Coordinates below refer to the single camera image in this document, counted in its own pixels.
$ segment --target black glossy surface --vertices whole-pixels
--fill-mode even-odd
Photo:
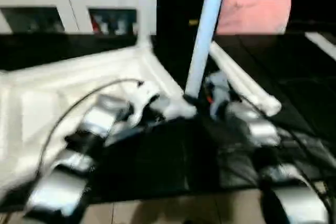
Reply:
[[[329,113],[336,108],[336,71],[333,73],[336,62],[317,46],[303,35],[221,36],[216,41],[267,92],[281,101],[282,110],[275,116],[277,121],[336,136],[333,127],[336,113]],[[0,36],[0,49],[4,52],[0,66],[6,70],[20,69],[134,42],[134,38],[95,36]],[[185,86],[192,46],[160,43],[155,52],[174,79]],[[214,69],[209,60],[207,71]],[[93,202],[255,187],[253,182],[235,174],[238,171],[252,180],[255,178],[244,153],[216,155],[217,144],[235,139],[222,128],[205,118],[176,120],[153,129],[151,134],[110,147],[93,182]],[[310,177],[319,176],[311,167],[305,166],[305,171]],[[21,209],[29,187],[14,191],[0,210]]]

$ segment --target cable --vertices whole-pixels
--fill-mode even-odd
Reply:
[[[46,154],[48,145],[50,144],[51,141],[51,137],[53,136],[55,130],[57,129],[57,127],[61,124],[61,122],[64,120],[64,118],[75,108],[77,107],[80,103],[82,103],[84,100],[86,100],[88,97],[90,97],[91,95],[101,91],[104,88],[107,88],[109,86],[115,85],[115,84],[119,84],[122,82],[136,82],[138,84],[143,83],[143,81],[138,80],[138,79],[134,79],[134,78],[128,78],[128,79],[118,79],[118,80],[114,80],[111,82],[108,82],[102,86],[99,86],[98,88],[93,89],[91,92],[87,93],[86,95],[84,95],[82,98],[80,98],[77,102],[75,102],[70,108],[68,108],[63,115],[57,120],[57,122],[54,124],[54,126],[52,127],[51,131],[48,134],[47,140],[45,141],[45,143],[43,144],[42,150],[41,150],[41,154],[40,154],[40,159],[38,162],[38,166],[36,169],[36,180],[40,177],[40,171],[42,169],[43,166],[43,159],[44,156]]]

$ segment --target cabinet door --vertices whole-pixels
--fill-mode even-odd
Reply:
[[[77,33],[69,0],[0,0],[0,33]]]
[[[138,0],[70,1],[81,33],[101,33],[116,36],[136,36],[138,33]],[[156,31],[156,1],[152,2],[149,26],[151,33],[154,34]]]

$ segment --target white plastic part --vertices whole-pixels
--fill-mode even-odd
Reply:
[[[204,0],[185,93],[197,98],[222,0]]]
[[[307,39],[316,44],[327,55],[336,60],[336,46],[319,33],[305,33]]]
[[[32,179],[41,147],[58,117],[92,89],[121,77],[156,83],[168,97],[181,98],[183,90],[152,53],[141,6],[138,44],[124,49],[63,60],[0,74],[0,199],[4,192]],[[122,84],[101,93],[128,98]],[[64,147],[95,96],[78,106],[55,131],[45,155],[48,165]]]
[[[216,42],[210,46],[210,55],[238,94],[246,97],[268,116],[281,110],[281,103],[257,84]]]

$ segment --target tiled floor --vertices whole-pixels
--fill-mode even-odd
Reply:
[[[264,224],[259,191],[247,190],[216,196],[125,201],[91,206],[83,224]],[[13,215],[9,224],[19,223]]]

